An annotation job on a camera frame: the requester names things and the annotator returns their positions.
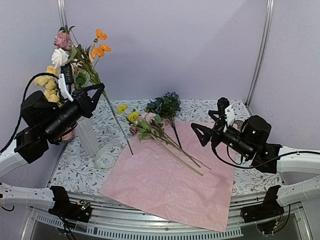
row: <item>pink rose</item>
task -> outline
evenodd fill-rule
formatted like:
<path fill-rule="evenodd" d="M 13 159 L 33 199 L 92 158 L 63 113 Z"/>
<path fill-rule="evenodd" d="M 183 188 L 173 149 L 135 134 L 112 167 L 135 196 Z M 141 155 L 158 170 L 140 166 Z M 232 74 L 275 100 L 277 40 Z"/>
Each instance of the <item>pink rose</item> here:
<path fill-rule="evenodd" d="M 138 128 L 135 125 L 131 125 L 130 127 L 130 133 L 134 136 L 138 132 Z"/>
<path fill-rule="evenodd" d="M 140 115 L 139 120 L 142 121 L 143 119 L 146 119 L 146 116 L 148 115 L 147 112 L 144 112 Z"/>
<path fill-rule="evenodd" d="M 72 47 L 72 42 L 69 34 L 59 32 L 58 35 L 54 37 L 54 45 L 65 51 L 69 51 Z"/>
<path fill-rule="evenodd" d="M 155 120 L 155 117 L 157 116 L 157 114 L 150 112 L 147 114 L 147 116 L 145 116 L 145 120 L 148 124 L 150 124 L 152 121 Z"/>
<path fill-rule="evenodd" d="M 144 112 L 141 114 L 141 116 L 139 117 L 139 120 L 145 120 L 148 124 L 150 124 L 152 122 L 152 120 L 155 120 L 157 114 L 152 113 L 152 112 Z"/>

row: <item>pink tissue paper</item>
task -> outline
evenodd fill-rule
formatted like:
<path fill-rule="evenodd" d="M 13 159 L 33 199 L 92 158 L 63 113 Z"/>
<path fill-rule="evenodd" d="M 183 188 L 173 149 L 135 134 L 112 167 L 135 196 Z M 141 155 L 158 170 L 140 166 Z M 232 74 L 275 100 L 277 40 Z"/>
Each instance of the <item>pink tissue paper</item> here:
<path fill-rule="evenodd" d="M 200 122 L 212 127 L 213 124 Z M 120 154 L 100 193 L 145 213 L 217 232 L 225 232 L 234 179 L 234 168 L 219 161 L 209 142 L 202 147 L 190 122 L 176 121 L 182 148 L 205 163 L 197 167 L 189 158 L 169 147 L 181 159 L 199 170 L 198 175 L 165 152 L 153 140 L 134 137 Z M 165 132 L 175 140 L 172 127 Z M 226 145 L 217 153 L 228 161 Z"/>

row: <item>purple wall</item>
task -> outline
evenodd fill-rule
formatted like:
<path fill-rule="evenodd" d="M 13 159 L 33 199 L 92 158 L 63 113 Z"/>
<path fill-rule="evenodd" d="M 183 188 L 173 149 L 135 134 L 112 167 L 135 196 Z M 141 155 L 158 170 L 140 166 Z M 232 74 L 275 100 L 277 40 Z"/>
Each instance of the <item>purple wall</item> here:
<path fill-rule="evenodd" d="M 270 143 L 320 149 L 320 1 L 275 1 L 268 46 L 250 106 L 272 125 Z M 287 173 L 288 183 L 310 178 Z M 303 202 L 320 239 L 319 199 Z"/>
<path fill-rule="evenodd" d="M 90 45 L 106 32 L 112 52 L 97 70 L 112 99 L 177 91 L 183 99 L 244 100 L 267 1 L 66 1 L 68 24 Z"/>
<path fill-rule="evenodd" d="M 18 121 L 22 95 L 30 78 L 46 71 L 60 27 L 56 1 L 0 1 L 0 147 L 10 138 Z M 31 86 L 29 93 L 37 88 Z M 57 161 L 60 146 L 36 162 L 0 178 L 21 187 L 44 187 Z M 13 212 L 0 208 L 0 239 L 18 240 L 25 225 L 26 208 Z"/>

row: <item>black cable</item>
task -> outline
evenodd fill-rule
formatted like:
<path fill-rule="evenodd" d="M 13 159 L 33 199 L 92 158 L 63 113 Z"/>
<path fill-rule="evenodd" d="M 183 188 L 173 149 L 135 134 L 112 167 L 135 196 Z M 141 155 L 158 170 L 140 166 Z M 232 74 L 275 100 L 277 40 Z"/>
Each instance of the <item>black cable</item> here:
<path fill-rule="evenodd" d="M 241 165 L 242 162 L 243 162 L 243 158 L 241 156 L 241 160 L 240 160 L 240 163 L 237 163 L 236 161 L 234 161 L 231 156 L 230 156 L 230 153 L 229 153 L 229 146 L 227 145 L 226 146 L 226 154 L 228 155 L 229 159 L 234 163 L 234 164 L 237 164 L 237 165 Z"/>
<path fill-rule="evenodd" d="M 15 210 L 15 206 L 12 206 L 12 209 L 6 209 L 5 207 L 1 207 L 3 210 L 7 211 L 7 212 L 12 212 L 13 210 Z"/>
<path fill-rule="evenodd" d="M 66 132 L 61 136 L 61 138 L 62 138 L 63 136 L 65 136 L 65 135 L 69 134 L 69 133 L 70 133 L 72 130 L 74 130 L 77 126 L 78 126 L 78 123 L 75 122 L 75 123 L 71 126 L 71 128 L 70 128 L 68 131 L 66 131 Z"/>
<path fill-rule="evenodd" d="M 63 222 L 64 233 L 66 233 L 65 236 L 66 236 L 69 240 L 71 240 L 70 237 L 68 236 L 68 233 L 67 233 L 67 230 L 66 230 L 66 228 L 67 228 L 68 231 L 69 231 L 69 233 L 70 233 L 70 235 L 72 236 L 73 240 L 77 240 L 76 237 L 75 237 L 75 235 L 73 234 L 73 232 L 72 232 L 71 229 L 70 229 L 70 226 L 72 226 L 72 225 L 71 225 L 65 218 L 62 218 L 61 216 L 58 216 L 58 217 L 59 217 L 60 220 Z"/>
<path fill-rule="evenodd" d="M 216 124 L 217 124 L 217 122 L 214 124 L 214 126 L 213 126 L 213 128 L 212 128 L 212 132 L 215 131 Z M 315 154 L 315 155 L 320 155 L 320 152 L 316 152 L 316 151 L 307 151 L 307 150 L 303 150 L 303 151 L 291 151 L 291 152 L 287 152 L 287 153 L 281 154 L 281 155 L 279 155 L 279 156 L 276 156 L 276 157 L 274 157 L 274 158 L 272 158 L 272 159 L 270 159 L 270 160 L 268 160 L 268 161 L 266 161 L 266 162 L 263 162 L 263 163 L 261 163 L 261 164 L 259 164 L 259 165 L 257 165 L 257 166 L 246 167 L 246 166 L 234 165 L 234 164 L 232 164 L 232 163 L 229 163 L 229 162 L 223 160 L 223 159 L 218 155 L 216 148 L 213 148 L 212 151 L 213 151 L 214 155 L 215 155 L 221 162 L 223 162 L 223 163 L 225 163 L 225 164 L 227 164 L 227 165 L 229 165 L 229 166 L 232 166 L 232 167 L 235 167 L 235 168 L 239 168 L 239 169 L 255 169 L 255 168 L 261 167 L 261 166 L 263 166 L 263 165 L 265 165 L 265 164 L 267 164 L 267 163 L 270 163 L 270 162 L 272 162 L 272 161 L 274 161 L 274 160 L 278 160 L 278 159 L 281 158 L 281 157 L 285 157 L 285 156 L 292 155 L 292 154 Z"/>
<path fill-rule="evenodd" d="M 23 97 L 22 97 L 22 102 L 24 102 L 26 100 L 26 95 L 27 95 L 27 91 L 28 91 L 28 88 L 30 86 L 30 84 L 33 82 L 33 80 L 35 80 L 37 77 L 40 77 L 40 76 L 51 76 L 51 77 L 54 77 L 56 79 L 59 79 L 56 75 L 52 74 L 52 73 L 47 73 L 47 72 L 42 72 L 42 73 L 38 73 L 37 75 L 34 75 L 30 81 L 27 83 L 25 89 L 24 89 L 24 93 L 23 93 Z M 13 131 L 13 134 L 12 136 L 10 137 L 9 141 L 6 143 L 6 145 L 0 150 L 0 154 L 2 154 L 9 146 L 10 144 L 12 143 L 12 141 L 14 140 L 16 134 L 17 134 L 17 131 L 18 131 L 18 128 L 20 126 L 20 123 L 21 123 L 21 113 L 19 114 L 19 118 L 18 118 L 18 122 L 14 128 L 14 131 Z"/>
<path fill-rule="evenodd" d="M 290 213 L 291 213 L 291 205 L 289 204 L 289 211 L 288 211 L 288 216 L 286 217 L 285 223 L 281 226 L 281 228 L 279 228 L 278 230 L 274 231 L 273 233 L 278 233 L 280 232 L 282 229 L 284 229 L 284 227 L 287 225 L 289 218 L 290 218 Z"/>

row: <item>flower bouquet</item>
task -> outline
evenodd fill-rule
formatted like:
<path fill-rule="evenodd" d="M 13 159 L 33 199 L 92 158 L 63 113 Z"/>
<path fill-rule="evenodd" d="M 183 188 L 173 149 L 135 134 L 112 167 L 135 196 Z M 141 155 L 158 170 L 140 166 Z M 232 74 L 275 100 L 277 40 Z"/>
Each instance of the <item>flower bouquet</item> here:
<path fill-rule="evenodd" d="M 180 111 L 180 100 L 179 95 L 176 92 L 167 92 L 162 97 L 155 98 L 147 104 L 146 110 L 151 113 L 159 114 L 161 118 L 165 119 L 170 126 L 173 128 L 176 140 L 178 141 L 179 147 L 182 149 L 179 136 L 176 129 L 175 116 Z"/>
<path fill-rule="evenodd" d="M 57 49 L 54 50 L 51 57 L 51 61 L 52 64 L 54 64 L 54 67 L 50 66 L 47 71 L 52 71 L 54 74 L 58 74 L 58 68 L 64 66 L 65 64 L 71 64 L 76 89 L 84 88 L 89 83 L 93 85 L 100 84 L 101 80 L 99 74 L 95 70 L 95 66 L 99 59 L 105 56 L 105 53 L 111 51 L 111 48 L 104 43 L 98 46 L 98 42 L 99 40 L 104 41 L 108 37 L 102 30 L 97 29 L 95 31 L 93 43 L 90 46 L 84 47 L 78 43 L 76 36 L 72 31 L 72 28 L 74 27 L 75 26 L 68 27 L 66 25 L 59 29 L 58 34 L 54 38 L 54 45 L 57 47 Z M 49 78 L 47 78 L 46 80 L 44 80 L 44 78 L 42 78 L 41 80 L 36 79 L 35 82 L 38 83 L 38 85 L 47 88 L 44 94 L 50 102 L 55 101 L 56 103 L 62 104 L 63 99 L 59 95 L 57 84 L 53 80 L 51 81 L 51 79 Z M 126 139 L 126 142 L 128 143 L 131 153 L 133 154 L 127 135 L 125 134 L 123 128 L 119 123 L 115 110 L 108 98 L 106 91 L 104 90 L 102 94 L 106 99 L 114 116 L 114 119 L 120 127 L 124 138 Z"/>
<path fill-rule="evenodd" d="M 179 152 L 183 153 L 198 168 L 201 167 L 200 165 L 203 165 L 206 168 L 211 170 L 211 168 L 205 165 L 202 161 L 194 158 L 193 156 L 185 152 L 177 143 L 175 143 L 175 141 L 168 134 L 166 134 L 164 130 L 164 124 L 162 123 L 162 118 L 158 113 L 144 112 L 142 114 L 139 114 L 135 109 L 133 109 L 132 113 L 127 114 L 126 113 L 127 109 L 128 109 L 127 105 L 120 104 L 118 106 L 117 113 L 126 114 L 126 119 L 130 125 L 130 132 L 133 135 L 136 135 L 139 133 L 139 138 L 141 141 L 146 140 L 148 138 L 153 140 L 165 152 L 167 152 L 169 155 L 177 159 L 180 163 L 187 166 L 189 169 L 191 169 L 192 171 L 194 171 L 195 173 L 201 176 L 203 176 L 203 174 L 199 170 L 191 166 L 191 163 L 189 164 L 183 159 L 181 159 L 171 149 L 174 148 Z"/>

